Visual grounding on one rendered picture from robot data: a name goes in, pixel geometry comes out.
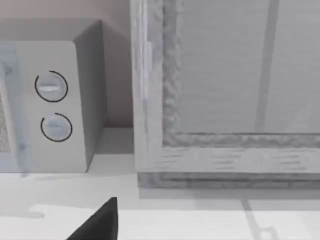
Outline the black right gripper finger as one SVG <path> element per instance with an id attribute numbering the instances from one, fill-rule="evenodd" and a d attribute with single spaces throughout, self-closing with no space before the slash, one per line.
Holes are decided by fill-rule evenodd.
<path id="1" fill-rule="evenodd" d="M 111 197 L 66 240 L 118 240 L 118 199 Z"/>

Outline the pale microwave oven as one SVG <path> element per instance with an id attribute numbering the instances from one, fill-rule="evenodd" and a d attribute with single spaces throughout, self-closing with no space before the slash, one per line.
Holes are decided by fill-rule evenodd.
<path id="1" fill-rule="evenodd" d="M 62 74 L 67 96 L 47 102 L 35 79 Z M 0 173 L 84 173 L 107 118 L 102 22 L 89 18 L 0 19 Z M 48 140 L 41 120 L 72 123 L 63 142 Z"/>

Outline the larger microwave knob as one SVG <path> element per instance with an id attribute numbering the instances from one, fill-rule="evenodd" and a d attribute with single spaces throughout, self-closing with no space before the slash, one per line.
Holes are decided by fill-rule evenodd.
<path id="1" fill-rule="evenodd" d="M 66 78 L 53 70 L 38 75 L 34 81 L 34 88 L 37 95 L 49 103 L 62 101 L 69 91 Z"/>

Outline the grey cabinet door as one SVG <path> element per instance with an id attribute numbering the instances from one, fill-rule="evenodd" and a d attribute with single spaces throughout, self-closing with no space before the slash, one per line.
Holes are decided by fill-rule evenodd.
<path id="1" fill-rule="evenodd" d="M 163 145 L 320 148 L 320 0 L 163 0 Z"/>

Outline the grey wooden cabinet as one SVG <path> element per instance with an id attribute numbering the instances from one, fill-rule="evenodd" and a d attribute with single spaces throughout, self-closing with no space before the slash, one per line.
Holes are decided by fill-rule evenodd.
<path id="1" fill-rule="evenodd" d="M 320 189 L 320 148 L 163 145 L 164 0 L 131 0 L 134 153 L 141 188 Z"/>

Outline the smaller microwave knob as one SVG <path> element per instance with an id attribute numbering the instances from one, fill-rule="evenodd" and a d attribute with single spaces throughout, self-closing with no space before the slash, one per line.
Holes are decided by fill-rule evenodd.
<path id="1" fill-rule="evenodd" d="M 65 115 L 55 112 L 53 115 L 41 119 L 40 130 L 48 140 L 62 143 L 71 137 L 73 126 Z"/>

